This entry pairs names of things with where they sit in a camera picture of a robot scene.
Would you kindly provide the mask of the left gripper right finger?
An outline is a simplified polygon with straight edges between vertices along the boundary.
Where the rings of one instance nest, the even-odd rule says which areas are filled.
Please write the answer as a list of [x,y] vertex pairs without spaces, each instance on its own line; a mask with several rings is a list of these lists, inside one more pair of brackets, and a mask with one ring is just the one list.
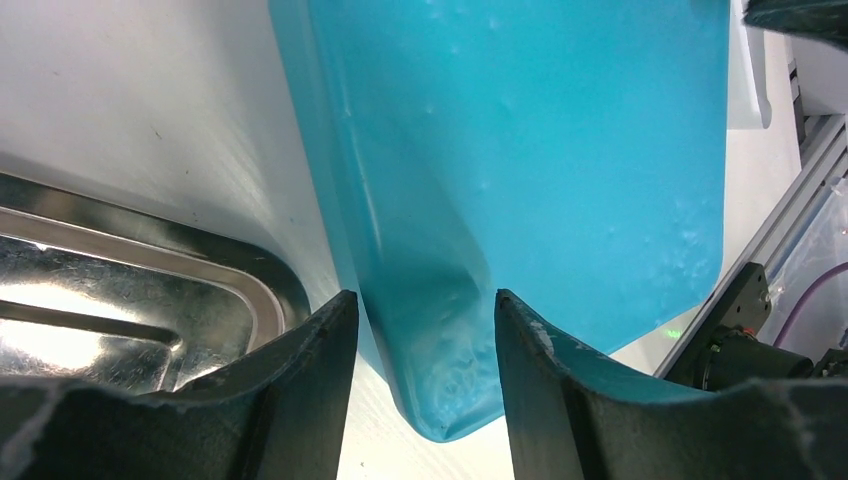
[[719,393],[634,370],[507,289],[495,337],[518,479],[843,479],[847,383],[752,380]]

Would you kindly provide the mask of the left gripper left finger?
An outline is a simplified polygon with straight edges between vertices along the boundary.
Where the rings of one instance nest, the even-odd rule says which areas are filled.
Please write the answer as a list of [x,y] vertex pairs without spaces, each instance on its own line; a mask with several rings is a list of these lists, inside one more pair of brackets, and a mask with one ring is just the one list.
[[333,479],[358,342],[344,290],[297,328],[176,392],[1,381],[5,479]]

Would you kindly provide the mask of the teal box lid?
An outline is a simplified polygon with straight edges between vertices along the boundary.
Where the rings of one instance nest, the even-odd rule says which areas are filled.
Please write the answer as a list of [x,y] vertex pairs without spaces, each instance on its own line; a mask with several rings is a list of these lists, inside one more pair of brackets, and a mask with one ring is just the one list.
[[726,1],[272,1],[341,285],[404,419],[503,413],[500,289],[612,353],[722,264]]

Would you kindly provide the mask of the steel tray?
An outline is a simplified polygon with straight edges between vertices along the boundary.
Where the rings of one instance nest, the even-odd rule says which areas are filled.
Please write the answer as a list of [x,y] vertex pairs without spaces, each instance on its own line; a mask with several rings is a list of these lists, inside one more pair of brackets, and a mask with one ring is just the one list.
[[306,291],[254,245],[1,178],[1,372],[176,391],[302,324]]

